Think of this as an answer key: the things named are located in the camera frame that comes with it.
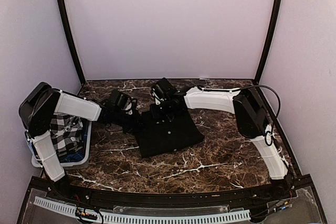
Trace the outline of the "black long sleeve shirt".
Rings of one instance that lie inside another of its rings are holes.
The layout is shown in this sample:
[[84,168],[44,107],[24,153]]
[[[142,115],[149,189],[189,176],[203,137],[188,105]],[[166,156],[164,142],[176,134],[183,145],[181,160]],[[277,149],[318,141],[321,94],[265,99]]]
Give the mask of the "black long sleeve shirt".
[[171,121],[154,119],[151,112],[146,111],[141,119],[144,129],[135,132],[134,137],[142,158],[182,150],[204,140],[188,111],[183,111]]

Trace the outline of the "grey plastic laundry basket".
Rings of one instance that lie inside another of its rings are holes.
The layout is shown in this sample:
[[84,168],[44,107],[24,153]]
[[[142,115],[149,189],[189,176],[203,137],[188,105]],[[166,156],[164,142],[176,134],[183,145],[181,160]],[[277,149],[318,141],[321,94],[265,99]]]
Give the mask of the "grey plastic laundry basket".
[[65,169],[88,166],[92,123],[75,116],[57,115],[50,123],[51,141]]

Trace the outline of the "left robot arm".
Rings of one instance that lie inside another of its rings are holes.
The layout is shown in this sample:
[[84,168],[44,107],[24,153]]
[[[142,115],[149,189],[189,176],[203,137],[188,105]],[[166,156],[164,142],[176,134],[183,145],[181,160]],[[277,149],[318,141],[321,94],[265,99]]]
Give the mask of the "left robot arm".
[[82,148],[84,121],[115,124],[127,133],[141,128],[137,100],[114,89],[98,102],[52,88],[41,82],[21,103],[18,114],[25,128],[32,153],[53,182],[54,193],[63,201],[74,197],[74,189],[65,181],[60,157]]

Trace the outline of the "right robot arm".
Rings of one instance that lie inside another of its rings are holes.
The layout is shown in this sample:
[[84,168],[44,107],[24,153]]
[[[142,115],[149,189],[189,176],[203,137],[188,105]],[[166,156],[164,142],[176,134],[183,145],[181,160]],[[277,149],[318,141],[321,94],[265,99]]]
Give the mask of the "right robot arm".
[[232,89],[189,86],[178,90],[162,78],[151,87],[151,96],[156,115],[170,116],[183,109],[208,109],[233,114],[239,133],[255,145],[268,168],[272,183],[268,187],[269,197],[278,200],[287,193],[292,172],[275,138],[274,124],[268,120],[257,88],[257,85]]

